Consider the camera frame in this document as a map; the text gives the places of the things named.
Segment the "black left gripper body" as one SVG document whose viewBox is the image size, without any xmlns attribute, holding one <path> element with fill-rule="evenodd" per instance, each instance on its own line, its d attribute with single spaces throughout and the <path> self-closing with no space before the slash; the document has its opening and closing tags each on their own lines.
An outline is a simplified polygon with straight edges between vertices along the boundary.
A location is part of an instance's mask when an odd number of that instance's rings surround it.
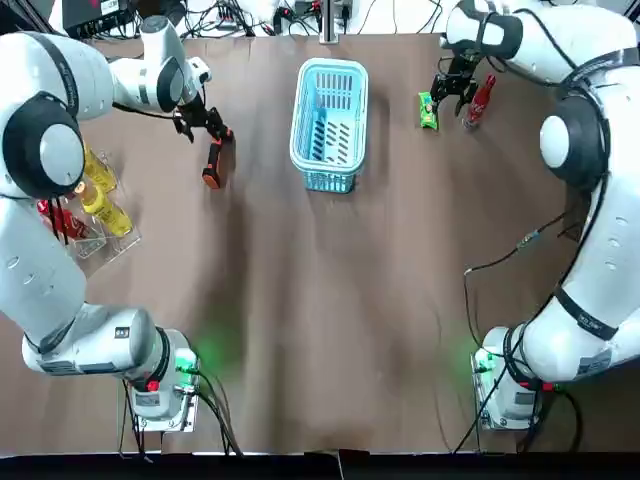
<svg viewBox="0 0 640 480">
<path fill-rule="evenodd" d="M 176 107 L 172 115 L 172 120 L 174 115 L 181 115 L 191 125 L 191 129 L 206 129 L 205 116 L 208 110 L 202 94 L 197 93 L 191 101 Z"/>
</svg>

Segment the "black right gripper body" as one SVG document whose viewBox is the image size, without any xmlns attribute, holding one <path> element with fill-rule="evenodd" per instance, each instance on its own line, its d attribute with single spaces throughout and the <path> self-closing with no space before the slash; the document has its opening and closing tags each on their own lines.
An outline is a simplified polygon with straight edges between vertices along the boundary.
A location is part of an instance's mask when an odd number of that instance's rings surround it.
<svg viewBox="0 0 640 480">
<path fill-rule="evenodd" d="M 482 59 L 483 56 L 478 53 L 456 53 L 441 57 L 432 83 L 432 98 L 444 99 L 449 95 L 473 98 L 478 89 L 474 74 Z"/>
</svg>

